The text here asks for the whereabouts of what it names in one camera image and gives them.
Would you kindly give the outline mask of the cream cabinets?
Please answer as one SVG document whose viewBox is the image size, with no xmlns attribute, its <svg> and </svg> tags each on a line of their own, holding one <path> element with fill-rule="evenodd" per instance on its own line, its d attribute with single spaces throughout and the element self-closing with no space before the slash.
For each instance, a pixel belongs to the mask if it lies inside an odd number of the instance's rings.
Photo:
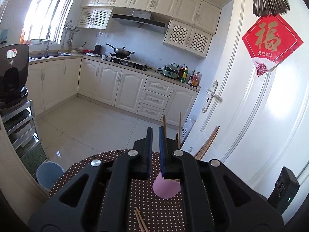
<svg viewBox="0 0 309 232">
<path fill-rule="evenodd" d="M 30 59 L 26 86 L 37 115 L 82 95 L 174 126 L 186 121 L 199 92 L 149 70 L 74 56 Z"/>
<path fill-rule="evenodd" d="M 106 29 L 113 14 L 166 23 L 163 42 L 205 58 L 221 9 L 203 0 L 82 0 L 77 27 Z"/>
</svg>

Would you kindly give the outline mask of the black rice cooker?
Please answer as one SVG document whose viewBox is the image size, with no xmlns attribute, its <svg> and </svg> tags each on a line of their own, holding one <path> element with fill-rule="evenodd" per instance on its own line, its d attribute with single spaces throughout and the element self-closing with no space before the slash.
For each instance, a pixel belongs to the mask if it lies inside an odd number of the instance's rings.
<svg viewBox="0 0 309 232">
<path fill-rule="evenodd" d="M 11 108 L 27 98 L 28 70 L 28 45 L 1 47 L 1 109 Z"/>
</svg>

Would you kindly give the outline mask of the gas stove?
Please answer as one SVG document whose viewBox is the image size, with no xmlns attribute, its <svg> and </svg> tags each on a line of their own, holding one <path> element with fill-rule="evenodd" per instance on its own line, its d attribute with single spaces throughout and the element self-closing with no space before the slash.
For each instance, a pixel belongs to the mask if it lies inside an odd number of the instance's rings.
<svg viewBox="0 0 309 232">
<path fill-rule="evenodd" d="M 116 55 L 109 55 L 107 60 L 113 63 L 121 64 L 123 66 L 135 68 L 142 71 L 148 71 L 149 67 L 146 64 L 141 64 L 138 62 L 130 61 L 129 58 L 119 58 Z"/>
</svg>

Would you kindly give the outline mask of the wall utensil rack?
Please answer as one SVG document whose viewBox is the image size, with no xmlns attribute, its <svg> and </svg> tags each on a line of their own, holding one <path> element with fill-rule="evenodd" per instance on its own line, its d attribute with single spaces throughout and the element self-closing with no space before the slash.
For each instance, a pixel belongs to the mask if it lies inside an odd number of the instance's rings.
<svg viewBox="0 0 309 232">
<path fill-rule="evenodd" d="M 73 39 L 74 36 L 80 32 L 79 28 L 77 28 L 77 26 L 72 26 L 72 20 L 68 21 L 67 23 L 65 23 L 64 25 L 64 30 L 66 34 L 69 34 L 68 37 L 65 37 L 66 40 L 66 44 L 68 46 L 68 50 L 72 51 L 73 49 Z"/>
</svg>

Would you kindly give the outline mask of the wooden chopstick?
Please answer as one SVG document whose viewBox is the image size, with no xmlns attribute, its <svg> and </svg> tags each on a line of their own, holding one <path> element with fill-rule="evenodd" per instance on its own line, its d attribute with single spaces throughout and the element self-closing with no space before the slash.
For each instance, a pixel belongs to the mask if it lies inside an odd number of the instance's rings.
<svg viewBox="0 0 309 232">
<path fill-rule="evenodd" d="M 177 133 L 177 147 L 181 148 L 181 112 L 179 112 L 179 124 L 178 124 L 178 133 Z"/>
<path fill-rule="evenodd" d="M 163 115 L 163 130 L 164 130 L 165 137 L 167 137 L 167 131 L 166 131 L 166 116 L 165 116 L 165 115 Z"/>
<path fill-rule="evenodd" d="M 216 138 L 217 134 L 218 134 L 218 130 L 219 130 L 220 126 L 216 126 L 215 129 L 213 130 L 213 132 L 211 133 L 210 137 L 208 138 L 208 140 L 205 141 L 204 145 L 200 148 L 200 150 L 197 152 L 197 154 L 194 156 L 194 158 L 196 160 L 201 160 L 204 155 L 206 154 L 206 152 L 208 151 L 208 149 L 210 148 L 210 146 L 212 145 L 214 139 Z"/>
<path fill-rule="evenodd" d="M 146 230 L 146 232 L 149 232 L 149 229 L 148 229 L 148 227 L 146 226 L 146 223 L 144 222 L 143 217 L 142 217 L 142 215 L 141 215 L 139 209 L 138 209 L 137 207 L 135 207 L 135 210 L 138 212 L 138 215 L 139 215 L 139 217 L 140 217 L 140 219 L 141 219 L 141 222 L 142 222 L 142 224 L 143 224 L 143 226 L 144 226 L 144 229 Z"/>
<path fill-rule="evenodd" d="M 211 145 L 212 145 L 214 139 L 216 138 L 217 134 L 218 134 L 218 131 L 216 133 L 212 134 L 212 136 L 206 141 L 206 143 L 199 150 L 198 154 L 195 156 L 196 160 L 201 160 L 204 157 L 204 155 L 206 154 L 208 149 L 211 147 Z"/>
<path fill-rule="evenodd" d="M 144 229 L 144 226 L 143 226 L 143 224 L 142 224 L 142 222 L 141 222 L 141 219 L 140 219 L 140 217 L 139 217 L 139 215 L 138 215 L 138 212 L 137 212 L 136 210 L 134 210 L 134 213 L 135 213 L 135 215 L 136 215 L 136 220 L 137 220 L 137 222 L 138 222 L 140 231 L 141 231 L 141 232 L 145 232 L 146 230 Z"/>
</svg>

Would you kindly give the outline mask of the red label bottle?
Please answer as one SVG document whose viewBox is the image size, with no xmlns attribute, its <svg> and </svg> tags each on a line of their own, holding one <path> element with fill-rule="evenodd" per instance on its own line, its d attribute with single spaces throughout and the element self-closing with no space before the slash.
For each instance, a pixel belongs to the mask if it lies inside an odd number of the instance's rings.
<svg viewBox="0 0 309 232">
<path fill-rule="evenodd" d="M 200 72 L 197 72 L 195 75 L 194 75 L 194 77 L 193 77 L 193 79 L 192 79 L 192 82 L 191 82 L 191 85 L 193 86 L 193 87 L 198 87 L 198 85 L 199 85 L 199 80 L 200 80 Z"/>
</svg>

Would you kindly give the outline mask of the wok with lid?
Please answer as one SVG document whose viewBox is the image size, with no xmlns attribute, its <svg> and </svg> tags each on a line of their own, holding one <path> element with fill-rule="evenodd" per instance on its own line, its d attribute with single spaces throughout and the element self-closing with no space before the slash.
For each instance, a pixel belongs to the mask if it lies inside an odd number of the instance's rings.
<svg viewBox="0 0 309 232">
<path fill-rule="evenodd" d="M 122 48 L 115 48 L 113 47 L 111 44 L 106 44 L 107 46 L 110 46 L 113 50 L 114 50 L 114 53 L 116 55 L 121 55 L 121 56 L 125 56 L 125 57 L 128 57 L 130 56 L 131 54 L 134 54 L 135 52 L 131 52 L 131 51 L 128 51 L 125 49 L 125 47 L 122 47 Z"/>
</svg>

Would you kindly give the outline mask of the grey feather fan ornament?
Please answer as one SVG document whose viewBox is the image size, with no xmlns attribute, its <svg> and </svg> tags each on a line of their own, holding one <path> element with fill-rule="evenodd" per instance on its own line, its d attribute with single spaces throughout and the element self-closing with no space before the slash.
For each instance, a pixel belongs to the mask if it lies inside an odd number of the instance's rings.
<svg viewBox="0 0 309 232">
<path fill-rule="evenodd" d="M 286 14 L 290 11 L 288 0 L 253 0 L 252 13 L 257 17 Z"/>
</svg>

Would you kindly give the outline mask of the green countertop appliance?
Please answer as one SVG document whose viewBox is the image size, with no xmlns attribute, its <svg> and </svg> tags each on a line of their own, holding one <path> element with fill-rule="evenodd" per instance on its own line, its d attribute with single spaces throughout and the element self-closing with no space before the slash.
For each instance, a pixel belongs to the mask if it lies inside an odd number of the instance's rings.
<svg viewBox="0 0 309 232">
<path fill-rule="evenodd" d="M 179 73 L 179 65 L 175 63 L 166 65 L 162 71 L 162 74 L 164 76 L 173 78 L 173 79 L 176 79 L 178 77 L 178 73 Z"/>
</svg>

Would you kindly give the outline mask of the black range hood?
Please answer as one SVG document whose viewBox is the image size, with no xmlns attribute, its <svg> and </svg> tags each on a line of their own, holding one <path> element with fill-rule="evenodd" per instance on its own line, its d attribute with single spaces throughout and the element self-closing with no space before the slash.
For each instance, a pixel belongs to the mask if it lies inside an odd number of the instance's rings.
<svg viewBox="0 0 309 232">
<path fill-rule="evenodd" d="M 124 26 L 135 27 L 139 29 L 142 28 L 160 34 L 165 34 L 167 30 L 166 23 L 155 21 L 152 19 L 122 14 L 113 14 L 112 19 Z"/>
</svg>

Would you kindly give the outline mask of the green yellow bottle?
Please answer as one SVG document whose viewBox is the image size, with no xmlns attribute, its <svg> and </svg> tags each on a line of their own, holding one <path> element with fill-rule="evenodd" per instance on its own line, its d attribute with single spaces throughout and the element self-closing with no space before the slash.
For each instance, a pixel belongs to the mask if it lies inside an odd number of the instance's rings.
<svg viewBox="0 0 309 232">
<path fill-rule="evenodd" d="M 183 73 L 182 73 L 182 77 L 181 77 L 181 82 L 184 83 L 186 81 L 186 78 L 188 76 L 188 66 L 185 67 Z"/>
</svg>

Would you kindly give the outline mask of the sink faucet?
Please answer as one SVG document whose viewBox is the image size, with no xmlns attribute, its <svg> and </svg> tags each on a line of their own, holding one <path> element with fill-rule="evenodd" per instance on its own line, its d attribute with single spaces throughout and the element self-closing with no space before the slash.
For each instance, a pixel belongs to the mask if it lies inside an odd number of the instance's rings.
<svg viewBox="0 0 309 232">
<path fill-rule="evenodd" d="M 46 39 L 45 39 L 45 42 L 46 42 L 46 44 L 47 44 L 45 55 L 48 55 L 49 45 L 50 45 L 50 41 L 51 41 L 51 40 L 50 40 L 50 35 L 51 35 L 50 31 L 48 31 L 48 32 L 47 32 L 47 35 L 46 35 Z"/>
</svg>

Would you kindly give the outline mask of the kitchen window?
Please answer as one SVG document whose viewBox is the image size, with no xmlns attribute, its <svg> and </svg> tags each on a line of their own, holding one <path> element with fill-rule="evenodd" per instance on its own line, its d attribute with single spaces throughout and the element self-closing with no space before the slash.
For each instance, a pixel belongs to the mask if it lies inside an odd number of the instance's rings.
<svg viewBox="0 0 309 232">
<path fill-rule="evenodd" d="M 32 0 L 25 17 L 20 42 L 58 44 L 74 0 Z"/>
</svg>

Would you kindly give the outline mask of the brown polka dot tablecloth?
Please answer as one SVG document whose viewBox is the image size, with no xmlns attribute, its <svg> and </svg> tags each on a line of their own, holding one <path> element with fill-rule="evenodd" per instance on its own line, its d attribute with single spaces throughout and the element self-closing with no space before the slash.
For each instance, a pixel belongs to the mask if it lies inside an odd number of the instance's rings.
<svg viewBox="0 0 309 232">
<path fill-rule="evenodd" d="M 112 161 L 123 152 L 123 150 L 102 152 L 74 163 L 56 181 L 49 193 L 49 196 L 54 196 L 58 190 L 64 187 L 70 179 L 72 179 L 92 160 L 98 159 L 102 162 Z M 132 180 L 127 231 L 140 231 L 136 220 L 136 215 L 134 213 L 135 207 L 139 209 L 149 231 L 185 231 L 181 193 L 178 193 L 171 199 L 162 199 L 153 192 L 152 185 L 159 172 L 160 155 L 158 152 L 153 151 L 151 156 L 150 178 L 146 181 Z"/>
</svg>

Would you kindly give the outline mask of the cream lower cabinets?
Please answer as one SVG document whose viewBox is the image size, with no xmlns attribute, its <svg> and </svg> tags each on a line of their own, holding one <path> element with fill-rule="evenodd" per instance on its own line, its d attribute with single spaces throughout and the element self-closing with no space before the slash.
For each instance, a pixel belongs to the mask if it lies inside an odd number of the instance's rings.
<svg viewBox="0 0 309 232">
<path fill-rule="evenodd" d="M 149 70 L 74 56 L 30 59 L 26 86 L 37 115 L 82 95 L 174 126 L 186 121 L 199 92 Z"/>
</svg>

